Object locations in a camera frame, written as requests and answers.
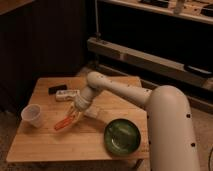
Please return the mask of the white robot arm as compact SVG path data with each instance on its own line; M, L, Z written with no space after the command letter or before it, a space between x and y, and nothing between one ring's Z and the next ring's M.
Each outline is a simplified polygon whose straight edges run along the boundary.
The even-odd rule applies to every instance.
M150 90L90 72L74 97L75 108L87 110L104 90L147 112L152 171L200 171L190 104L181 90L170 85Z

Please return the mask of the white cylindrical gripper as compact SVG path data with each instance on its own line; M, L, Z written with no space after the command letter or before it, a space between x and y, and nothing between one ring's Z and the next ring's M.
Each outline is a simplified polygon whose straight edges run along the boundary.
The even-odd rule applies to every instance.
M69 124L77 122L81 116L80 111L87 110L91 106L91 101L85 100L80 95L77 95L74 99L74 105L72 104L66 111L66 116L68 117Z

